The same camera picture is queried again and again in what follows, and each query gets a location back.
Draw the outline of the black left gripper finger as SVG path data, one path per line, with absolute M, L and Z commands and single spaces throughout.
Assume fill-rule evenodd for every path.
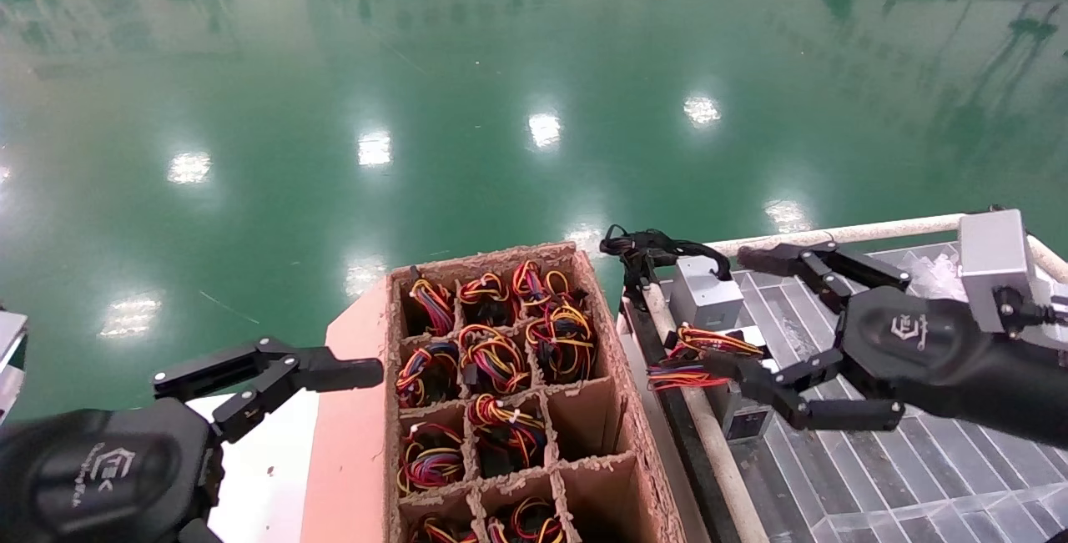
M 213 426 L 221 440 L 237 443 L 301 390 L 331 394 L 382 384 L 384 364 L 377 358 L 339 359 L 325 348 L 294 352 L 267 361 L 244 390 L 213 413 Z

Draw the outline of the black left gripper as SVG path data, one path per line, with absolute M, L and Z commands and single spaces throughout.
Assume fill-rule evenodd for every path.
M 159 370 L 143 409 L 75 410 L 3 425 L 4 542 L 217 542 L 224 478 L 213 425 L 182 402 L 262 375 L 297 350 L 274 338 Z

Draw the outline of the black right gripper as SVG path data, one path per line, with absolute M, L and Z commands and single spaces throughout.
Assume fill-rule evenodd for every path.
M 1067 375 L 1056 350 L 985 333 L 969 306 L 904 291 L 911 274 L 839 245 L 778 244 L 738 249 L 740 267 L 797 278 L 839 315 L 839 350 L 778 372 L 755 358 L 710 350 L 704 369 L 741 395 L 778 412 L 796 430 L 893 430 L 904 404 L 1022 440 L 1065 448 Z M 867 288 L 852 296 L 850 281 Z M 843 376 L 862 400 L 804 391 Z

